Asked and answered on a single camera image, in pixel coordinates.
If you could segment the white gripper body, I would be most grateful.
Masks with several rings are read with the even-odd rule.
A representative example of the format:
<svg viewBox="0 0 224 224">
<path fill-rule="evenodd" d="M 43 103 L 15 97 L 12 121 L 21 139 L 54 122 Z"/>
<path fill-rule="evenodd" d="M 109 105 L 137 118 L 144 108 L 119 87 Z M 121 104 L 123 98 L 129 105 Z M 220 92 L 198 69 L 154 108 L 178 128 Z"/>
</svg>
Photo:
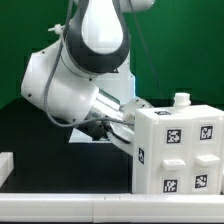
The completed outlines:
<svg viewBox="0 0 224 224">
<path fill-rule="evenodd" d="M 152 105 L 142 98 L 135 97 L 121 106 L 121 119 L 125 122 L 134 122 L 136 110 L 145 108 L 152 108 Z M 107 136 L 116 147 L 129 155 L 133 155 L 134 127 L 132 125 L 108 122 Z"/>
</svg>

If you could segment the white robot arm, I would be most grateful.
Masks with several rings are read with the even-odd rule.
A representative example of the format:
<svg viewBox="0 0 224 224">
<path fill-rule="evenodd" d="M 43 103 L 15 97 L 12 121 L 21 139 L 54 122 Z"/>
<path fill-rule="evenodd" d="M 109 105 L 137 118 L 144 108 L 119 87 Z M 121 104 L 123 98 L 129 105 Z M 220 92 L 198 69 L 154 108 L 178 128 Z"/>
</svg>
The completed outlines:
<svg viewBox="0 0 224 224">
<path fill-rule="evenodd" d="M 134 119 L 149 104 L 134 94 L 125 66 L 130 34 L 124 14 L 150 9 L 156 0 L 69 0 L 66 22 L 51 28 L 59 39 L 31 55 L 21 95 L 58 127 L 107 139 L 132 154 Z"/>
</svg>

